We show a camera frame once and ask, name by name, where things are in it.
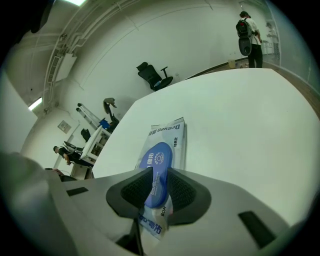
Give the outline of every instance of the ceiling light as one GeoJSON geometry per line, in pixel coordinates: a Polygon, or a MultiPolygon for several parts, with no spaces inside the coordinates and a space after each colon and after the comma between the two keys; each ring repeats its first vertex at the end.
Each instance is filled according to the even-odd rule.
{"type": "Polygon", "coordinates": [[[42,98],[39,98],[34,102],[30,107],[29,110],[33,110],[36,106],[38,106],[42,102],[42,98]]]}
{"type": "Polygon", "coordinates": [[[65,0],[65,1],[73,3],[73,4],[77,5],[77,6],[80,6],[86,0],[65,0]]]}

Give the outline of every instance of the wet wipes package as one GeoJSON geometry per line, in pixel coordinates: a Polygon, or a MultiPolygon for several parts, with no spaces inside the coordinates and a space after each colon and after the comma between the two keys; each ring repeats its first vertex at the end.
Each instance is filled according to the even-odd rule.
{"type": "Polygon", "coordinates": [[[136,168],[153,168],[151,192],[139,214],[139,222],[158,239],[164,235],[168,216],[173,212],[167,193],[168,168],[183,169],[186,129],[184,118],[165,125],[153,125],[144,143],[136,168]]]}

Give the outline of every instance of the black cap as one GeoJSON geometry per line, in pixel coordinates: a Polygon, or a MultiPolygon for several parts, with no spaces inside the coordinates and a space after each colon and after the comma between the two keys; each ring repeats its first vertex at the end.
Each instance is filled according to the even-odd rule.
{"type": "Polygon", "coordinates": [[[244,16],[249,16],[249,13],[243,10],[239,15],[240,17],[244,17],[244,16]]]}

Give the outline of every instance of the chair headrest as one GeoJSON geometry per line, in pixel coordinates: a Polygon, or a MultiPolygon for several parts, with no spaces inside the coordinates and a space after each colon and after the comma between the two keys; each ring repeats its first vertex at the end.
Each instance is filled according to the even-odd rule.
{"type": "Polygon", "coordinates": [[[137,68],[139,71],[142,71],[142,70],[144,70],[147,66],[148,66],[148,63],[147,63],[147,62],[143,62],[142,64],[140,64],[140,65],[137,66],[136,68],[137,68]]]}

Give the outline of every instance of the person in white shirt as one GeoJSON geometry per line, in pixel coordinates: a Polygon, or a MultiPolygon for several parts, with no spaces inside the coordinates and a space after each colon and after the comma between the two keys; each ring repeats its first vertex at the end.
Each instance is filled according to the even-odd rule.
{"type": "Polygon", "coordinates": [[[262,50],[261,50],[261,37],[260,32],[258,30],[257,24],[255,21],[249,16],[246,11],[242,11],[240,13],[241,21],[245,19],[245,21],[250,25],[252,32],[256,32],[256,35],[252,35],[250,37],[251,41],[251,53],[248,55],[249,68],[262,68],[262,50]]]}
{"type": "Polygon", "coordinates": [[[274,27],[268,22],[266,26],[269,28],[269,34],[266,36],[268,38],[271,38],[272,43],[273,43],[273,52],[274,52],[274,57],[279,60],[280,58],[280,52],[279,52],[279,40],[278,40],[278,34],[277,31],[275,30],[274,27]]]}

